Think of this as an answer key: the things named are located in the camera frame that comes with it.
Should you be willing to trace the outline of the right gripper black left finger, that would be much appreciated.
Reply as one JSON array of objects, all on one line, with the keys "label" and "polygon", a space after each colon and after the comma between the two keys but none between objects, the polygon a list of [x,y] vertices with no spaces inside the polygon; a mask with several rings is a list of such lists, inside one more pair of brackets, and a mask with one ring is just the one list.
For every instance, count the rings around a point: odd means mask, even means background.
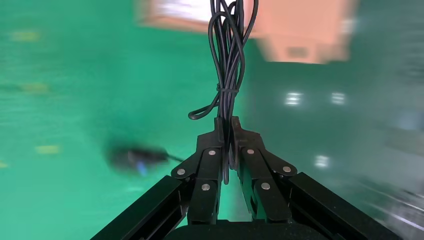
[{"label": "right gripper black left finger", "polygon": [[180,198],[188,225],[215,225],[217,222],[223,150],[223,121],[216,117],[214,130],[199,135],[195,152],[171,171],[171,176],[182,182]]}]

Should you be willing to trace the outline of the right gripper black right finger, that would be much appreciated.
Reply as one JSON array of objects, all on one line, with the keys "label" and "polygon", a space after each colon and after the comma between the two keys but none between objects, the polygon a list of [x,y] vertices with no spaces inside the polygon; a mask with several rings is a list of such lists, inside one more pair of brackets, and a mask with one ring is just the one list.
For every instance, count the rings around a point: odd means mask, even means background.
[{"label": "right gripper black right finger", "polygon": [[259,133],[242,128],[237,116],[231,118],[230,149],[232,168],[236,170],[243,197],[251,214],[251,219],[265,222],[289,222],[292,217],[283,192],[274,177],[282,171],[273,170],[267,160],[277,167],[288,167],[289,173],[295,168],[289,164],[278,163],[278,157],[265,149]]}]

